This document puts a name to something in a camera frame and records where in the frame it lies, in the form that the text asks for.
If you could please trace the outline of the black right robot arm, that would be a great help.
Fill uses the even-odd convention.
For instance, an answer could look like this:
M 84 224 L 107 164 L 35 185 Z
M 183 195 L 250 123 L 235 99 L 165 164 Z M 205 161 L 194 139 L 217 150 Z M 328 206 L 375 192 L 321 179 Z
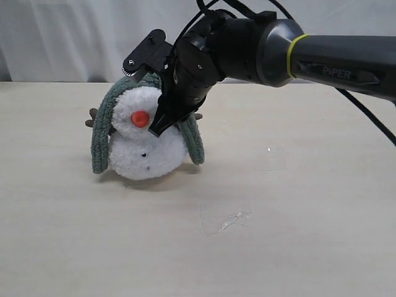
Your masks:
M 395 38 L 310 35 L 272 11 L 248 18 L 208 11 L 166 59 L 150 132 L 160 136 L 184 121 L 225 79 L 274 88 L 303 79 L 394 101 Z

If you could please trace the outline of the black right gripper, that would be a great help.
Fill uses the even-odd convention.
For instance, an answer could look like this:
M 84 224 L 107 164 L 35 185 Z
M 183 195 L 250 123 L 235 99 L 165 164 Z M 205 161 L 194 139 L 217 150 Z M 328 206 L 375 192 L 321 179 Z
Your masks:
M 163 76 L 163 93 L 148 130 L 159 138 L 203 105 L 208 92 L 225 73 L 217 61 L 221 28 L 192 28 L 174 44 L 169 68 Z

